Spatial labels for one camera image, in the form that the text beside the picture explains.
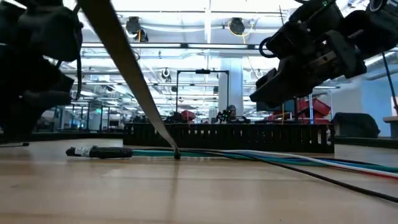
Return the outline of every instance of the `pillar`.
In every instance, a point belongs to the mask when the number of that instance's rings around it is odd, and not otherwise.
[[[243,67],[242,58],[221,58],[220,70],[229,70],[229,77],[225,73],[218,74],[218,110],[226,109],[227,97],[229,105],[235,105],[236,116],[243,115]]]

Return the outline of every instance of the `black connector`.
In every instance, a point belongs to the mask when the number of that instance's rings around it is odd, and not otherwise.
[[[90,157],[100,159],[119,159],[132,157],[132,150],[123,147],[71,147],[66,151],[67,156]]]

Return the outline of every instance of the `wooden floor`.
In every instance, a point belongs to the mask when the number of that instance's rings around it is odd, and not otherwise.
[[[93,144],[122,141],[0,149],[0,223],[398,223],[396,204],[260,162],[65,155]],[[394,149],[337,146],[335,157],[398,166]],[[396,180],[306,169],[398,197]]]

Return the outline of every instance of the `black fence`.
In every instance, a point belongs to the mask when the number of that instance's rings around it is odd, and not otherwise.
[[[332,125],[166,124],[182,148],[250,149],[275,152],[334,153]],[[151,124],[128,124],[123,144],[168,147]]]

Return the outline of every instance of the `green cable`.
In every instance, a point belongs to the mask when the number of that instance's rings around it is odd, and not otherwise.
[[[237,156],[237,155],[231,155],[228,153],[223,153],[226,156],[233,157],[235,159],[250,159],[246,156]],[[145,150],[134,150],[134,155],[135,156],[150,156],[150,157],[160,157],[160,156],[173,156],[174,153],[170,151],[145,151]],[[217,157],[213,155],[208,155],[208,154],[200,154],[200,153],[192,153],[192,152],[182,152],[181,156],[185,157]],[[279,162],[283,164],[291,164],[291,165],[298,165],[298,166],[319,166],[319,167],[326,167],[328,165],[326,164],[320,164],[317,162],[299,162],[299,161],[291,161],[288,159],[283,159],[283,158],[261,158],[266,161],[270,162]],[[367,168],[367,169],[374,169],[374,170],[380,170],[380,171],[386,171],[386,172],[398,172],[398,167],[387,167],[387,166],[374,166],[374,165],[364,165],[364,164],[353,164],[352,166],[355,167],[362,167],[362,168]]]

